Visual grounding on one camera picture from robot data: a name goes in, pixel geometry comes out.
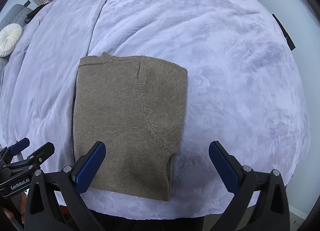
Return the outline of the taupe knit sweater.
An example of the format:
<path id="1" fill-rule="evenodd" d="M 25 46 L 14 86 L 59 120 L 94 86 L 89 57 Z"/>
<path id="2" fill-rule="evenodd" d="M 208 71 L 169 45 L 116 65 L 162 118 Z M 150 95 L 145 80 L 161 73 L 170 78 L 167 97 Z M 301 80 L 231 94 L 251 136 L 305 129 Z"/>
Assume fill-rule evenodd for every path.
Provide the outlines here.
<path id="1" fill-rule="evenodd" d="M 92 188 L 169 201 L 180 149 L 188 72 L 148 56 L 108 53 L 80 60 L 73 135 L 80 157 L 97 141 L 106 157 Z"/>

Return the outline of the round white cushion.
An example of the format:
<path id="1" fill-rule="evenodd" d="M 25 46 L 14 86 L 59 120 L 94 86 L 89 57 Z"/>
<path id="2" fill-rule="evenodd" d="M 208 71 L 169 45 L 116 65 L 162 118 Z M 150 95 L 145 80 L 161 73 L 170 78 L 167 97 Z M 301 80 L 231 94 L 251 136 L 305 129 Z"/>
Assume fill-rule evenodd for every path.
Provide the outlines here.
<path id="1" fill-rule="evenodd" d="M 1 32 L 1 57 L 9 56 L 23 34 L 23 28 L 17 23 L 5 26 Z"/>

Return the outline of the lavender plush bed blanket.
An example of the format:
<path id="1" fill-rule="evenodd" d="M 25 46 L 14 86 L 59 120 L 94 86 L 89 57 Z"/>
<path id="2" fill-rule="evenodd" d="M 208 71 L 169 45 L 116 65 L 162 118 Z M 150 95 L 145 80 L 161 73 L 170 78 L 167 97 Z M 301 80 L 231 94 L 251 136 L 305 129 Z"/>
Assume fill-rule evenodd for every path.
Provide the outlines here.
<path id="1" fill-rule="evenodd" d="M 92 188 L 99 213 L 167 220 L 222 213 L 232 199 L 209 157 L 219 141 L 255 171 L 288 183 L 310 145 L 299 71 L 273 16 L 257 0 L 53 0 L 25 27 L 1 75 L 1 146 L 46 142 L 46 172 L 72 165 L 80 60 L 148 56 L 188 72 L 169 201 Z"/>

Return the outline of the grey quilted sofa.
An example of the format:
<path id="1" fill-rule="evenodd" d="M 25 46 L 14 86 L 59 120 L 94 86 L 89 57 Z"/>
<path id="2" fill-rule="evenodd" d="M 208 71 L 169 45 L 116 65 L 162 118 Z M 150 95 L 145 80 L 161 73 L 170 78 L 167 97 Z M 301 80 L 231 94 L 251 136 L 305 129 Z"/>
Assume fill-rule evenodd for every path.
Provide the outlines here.
<path id="1" fill-rule="evenodd" d="M 17 23 L 24 27 L 27 25 L 25 22 L 25 19 L 27 18 L 27 15 L 31 13 L 32 10 L 28 7 L 25 7 L 21 4 L 15 4 L 9 11 L 8 13 L 3 17 L 1 20 L 1 30 L 12 23 Z M 9 61 L 9 56 L 6 57 L 1 57 L 1 75 L 3 74 L 3 69 L 7 65 Z"/>

